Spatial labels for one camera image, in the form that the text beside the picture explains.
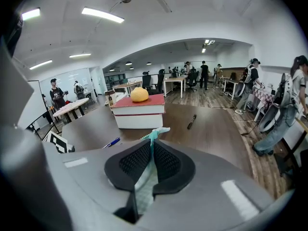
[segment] pen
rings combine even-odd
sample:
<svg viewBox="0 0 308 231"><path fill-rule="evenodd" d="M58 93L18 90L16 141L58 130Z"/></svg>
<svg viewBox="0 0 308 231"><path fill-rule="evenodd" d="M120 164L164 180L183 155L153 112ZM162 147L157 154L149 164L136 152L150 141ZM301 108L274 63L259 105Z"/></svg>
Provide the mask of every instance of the pen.
<svg viewBox="0 0 308 231"><path fill-rule="evenodd" d="M119 141L120 141L120 137L116 138L114 141L110 142L109 144L106 144L103 148L110 147L110 146L118 143Z"/></svg>
<svg viewBox="0 0 308 231"><path fill-rule="evenodd" d="M190 124L188 124L187 129L190 129L192 127L193 122L195 121L195 119L197 118L197 114L194 114L192 121L190 122Z"/></svg>

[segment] black shirt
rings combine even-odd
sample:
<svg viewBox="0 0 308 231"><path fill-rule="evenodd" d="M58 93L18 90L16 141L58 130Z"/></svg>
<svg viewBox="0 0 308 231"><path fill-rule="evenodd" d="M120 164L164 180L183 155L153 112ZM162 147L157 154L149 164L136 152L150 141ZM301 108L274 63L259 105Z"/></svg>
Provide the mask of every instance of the black shirt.
<svg viewBox="0 0 308 231"><path fill-rule="evenodd" d="M56 109L60 109L61 107L65 106L65 101L63 98L63 91L61 90L61 88L57 88L57 87L56 89L51 89L50 91L51 99L55 97L55 94L57 96L56 99L54 100Z"/></svg>
<svg viewBox="0 0 308 231"><path fill-rule="evenodd" d="M202 76L207 76L207 74L208 74L208 65L202 65L201 68L202 68L201 75Z"/></svg>
<svg viewBox="0 0 308 231"><path fill-rule="evenodd" d="M258 78L259 78L259 74L258 74L257 69L256 68L251 69L251 79L250 79L250 82L248 83L248 86L250 89L252 89L252 87L254 86L254 81Z"/></svg>

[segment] woman with ponytail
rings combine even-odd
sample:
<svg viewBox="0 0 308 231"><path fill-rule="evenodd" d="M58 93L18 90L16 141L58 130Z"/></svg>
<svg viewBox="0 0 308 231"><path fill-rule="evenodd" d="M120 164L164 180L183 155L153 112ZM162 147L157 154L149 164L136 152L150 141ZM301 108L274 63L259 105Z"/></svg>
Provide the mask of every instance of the woman with ponytail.
<svg viewBox="0 0 308 231"><path fill-rule="evenodd" d="M292 98L296 104L303 105L304 115L308 115L308 108L305 101L306 77L308 76L308 60L305 56L298 56L294 59L291 68L291 77L293 80ZM259 155L273 155L274 145L277 144L286 134L289 127L293 124L297 110L296 105L290 102L286 107L280 108L281 115L276 122L273 130L261 141L253 145L252 149Z"/></svg>

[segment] red book cover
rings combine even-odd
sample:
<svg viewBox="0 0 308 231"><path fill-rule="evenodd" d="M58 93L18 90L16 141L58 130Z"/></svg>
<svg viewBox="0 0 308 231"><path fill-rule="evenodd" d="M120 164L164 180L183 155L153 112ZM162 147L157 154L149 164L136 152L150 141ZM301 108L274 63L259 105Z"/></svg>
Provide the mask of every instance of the red book cover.
<svg viewBox="0 0 308 231"><path fill-rule="evenodd" d="M131 106L145 106L145 105L165 105L165 99L163 94L151 95L143 102L135 103L130 98L122 98L111 108L131 107Z"/></svg>

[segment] yellow ball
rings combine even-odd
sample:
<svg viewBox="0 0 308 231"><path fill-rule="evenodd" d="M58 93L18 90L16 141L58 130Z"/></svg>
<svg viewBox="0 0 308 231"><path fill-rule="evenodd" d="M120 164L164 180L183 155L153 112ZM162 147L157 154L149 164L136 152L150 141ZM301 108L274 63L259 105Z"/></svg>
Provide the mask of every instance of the yellow ball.
<svg viewBox="0 0 308 231"><path fill-rule="evenodd" d="M149 98L149 93L142 87L136 87L131 93L130 98L133 102L142 102Z"/></svg>

